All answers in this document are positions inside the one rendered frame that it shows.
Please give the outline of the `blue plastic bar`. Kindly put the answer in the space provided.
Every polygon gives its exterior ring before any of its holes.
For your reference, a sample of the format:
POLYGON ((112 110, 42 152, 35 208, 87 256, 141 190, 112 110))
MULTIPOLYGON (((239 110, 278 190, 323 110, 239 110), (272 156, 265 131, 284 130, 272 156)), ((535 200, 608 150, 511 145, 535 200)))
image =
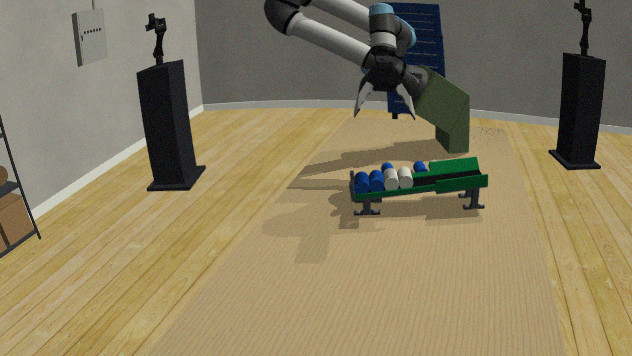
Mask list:
POLYGON ((384 178, 381 171, 373 170, 370 172, 369 189, 371 192, 379 192, 384 190, 384 178))
POLYGON ((416 161, 413 165, 413 169, 415 171, 415 173, 417 172, 425 172, 427 171, 424 163, 422 161, 416 161))
MULTIPOLYGON (((392 164, 391 164, 391 163, 386 162, 386 163, 382 164, 382 166, 381 166, 381 171, 382 171, 382 173, 383 173, 386 169, 388 169, 388 168, 393 168, 393 166, 392 166, 392 164)), ((394 168, 393 168, 393 169, 394 169, 394 168)))
POLYGON ((369 176, 366 172, 358 172, 354 177, 354 191, 356 194, 369 192, 369 176))

